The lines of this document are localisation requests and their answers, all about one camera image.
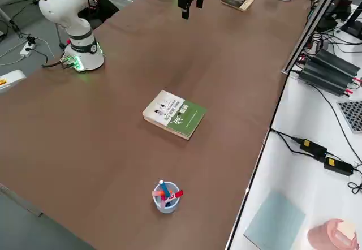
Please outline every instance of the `pen holder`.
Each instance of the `pen holder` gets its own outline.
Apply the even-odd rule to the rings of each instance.
[[[166,187],[169,191],[172,191],[173,193],[177,193],[180,191],[180,189],[176,186],[175,183],[165,181]],[[155,192],[162,191],[161,186],[158,184],[156,188],[154,189]],[[179,204],[180,197],[176,198],[175,200],[170,202],[170,206],[168,207],[161,207],[161,197],[160,196],[153,196],[153,201],[157,207],[157,209],[162,213],[172,213],[177,208],[177,205]]]

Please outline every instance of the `book cover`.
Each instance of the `book cover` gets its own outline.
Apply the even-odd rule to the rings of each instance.
[[[240,11],[246,11],[254,0],[221,0],[221,3]]]
[[[145,120],[189,140],[206,109],[162,90],[142,112]]]

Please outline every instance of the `green book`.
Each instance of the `green book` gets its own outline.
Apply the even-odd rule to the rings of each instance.
[[[162,90],[142,114],[150,123],[189,140],[205,113],[205,108]]]

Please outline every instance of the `marker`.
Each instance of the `marker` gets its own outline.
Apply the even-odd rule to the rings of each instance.
[[[161,196],[161,209],[164,209],[165,208],[165,200],[166,200],[166,196],[162,195]]]
[[[174,195],[171,195],[169,198],[167,198],[167,200],[165,201],[165,203],[171,202],[172,200],[175,200],[176,198],[179,198],[180,196],[183,196],[183,191],[179,191]]]
[[[160,184],[160,187],[164,191],[166,197],[169,198],[170,197],[170,192],[167,189],[165,182],[163,180],[160,180],[160,182],[158,182],[158,183]]]
[[[165,195],[165,193],[163,191],[158,191],[158,192],[152,191],[151,195],[152,196],[162,196],[162,195]]]

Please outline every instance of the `power adapter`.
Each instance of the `power adapter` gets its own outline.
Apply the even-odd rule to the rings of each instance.
[[[353,174],[353,166],[351,164],[330,157],[325,158],[324,168],[342,175],[350,176]]]
[[[292,137],[292,140],[300,144],[299,148],[309,154],[312,154],[316,160],[320,162],[324,161],[325,156],[327,155],[327,148],[307,139]]]

